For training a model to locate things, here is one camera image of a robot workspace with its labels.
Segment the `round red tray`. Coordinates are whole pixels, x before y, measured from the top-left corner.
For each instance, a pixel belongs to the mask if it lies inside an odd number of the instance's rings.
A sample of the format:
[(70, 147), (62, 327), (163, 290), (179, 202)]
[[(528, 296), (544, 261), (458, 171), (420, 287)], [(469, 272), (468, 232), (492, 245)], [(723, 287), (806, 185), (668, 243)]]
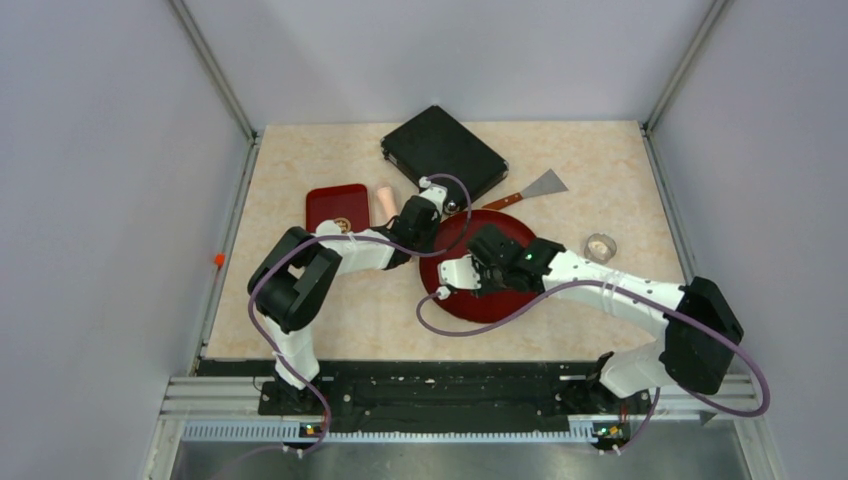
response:
[[(466, 215), (455, 215), (444, 220), (434, 238), (433, 250), (442, 250), (452, 244), (462, 232)], [(494, 224), (507, 237), (527, 247), (536, 235), (524, 223), (515, 217), (494, 210), (476, 210), (472, 212), (471, 225), (462, 241), (439, 257), (420, 258), (419, 274), (428, 294), (440, 286), (437, 267), (444, 260), (459, 258), (467, 253), (467, 241), (484, 225)], [(538, 296), (535, 292), (501, 291), (481, 298), (470, 291), (460, 290), (445, 300), (436, 300), (436, 304), (447, 313), (459, 319), (479, 324), (491, 324), (512, 315)]]

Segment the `clear glass cup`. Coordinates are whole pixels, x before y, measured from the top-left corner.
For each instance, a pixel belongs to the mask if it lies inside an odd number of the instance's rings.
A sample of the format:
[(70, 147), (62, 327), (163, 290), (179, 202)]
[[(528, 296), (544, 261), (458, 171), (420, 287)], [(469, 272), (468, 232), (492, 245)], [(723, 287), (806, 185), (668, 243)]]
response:
[(583, 253), (589, 261), (605, 265), (617, 255), (618, 246), (609, 235), (593, 233), (587, 237)]

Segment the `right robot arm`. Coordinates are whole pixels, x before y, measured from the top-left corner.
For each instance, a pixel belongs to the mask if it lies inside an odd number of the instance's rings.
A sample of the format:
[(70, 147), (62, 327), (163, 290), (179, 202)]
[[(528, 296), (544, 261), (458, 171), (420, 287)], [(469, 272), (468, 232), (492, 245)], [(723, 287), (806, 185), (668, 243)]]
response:
[(713, 395), (724, 381), (744, 331), (718, 285), (641, 278), (585, 259), (559, 243), (527, 245), (485, 225), (465, 255), (444, 263), (441, 280), (476, 297), (501, 291), (557, 296), (598, 309), (648, 333), (650, 343), (603, 355), (586, 385), (589, 404), (612, 412), (626, 397), (669, 385)]

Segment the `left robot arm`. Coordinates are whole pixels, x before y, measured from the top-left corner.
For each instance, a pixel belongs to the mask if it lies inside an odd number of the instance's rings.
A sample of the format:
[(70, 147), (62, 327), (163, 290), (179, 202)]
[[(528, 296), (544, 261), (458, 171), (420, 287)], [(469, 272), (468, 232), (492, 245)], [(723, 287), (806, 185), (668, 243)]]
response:
[(297, 413), (319, 404), (320, 372), (311, 323), (336, 277), (392, 270), (428, 256), (442, 216), (441, 195), (431, 191), (406, 201), (390, 225), (344, 234), (330, 224), (321, 233), (288, 229), (248, 281), (248, 316), (275, 358), (274, 392)]

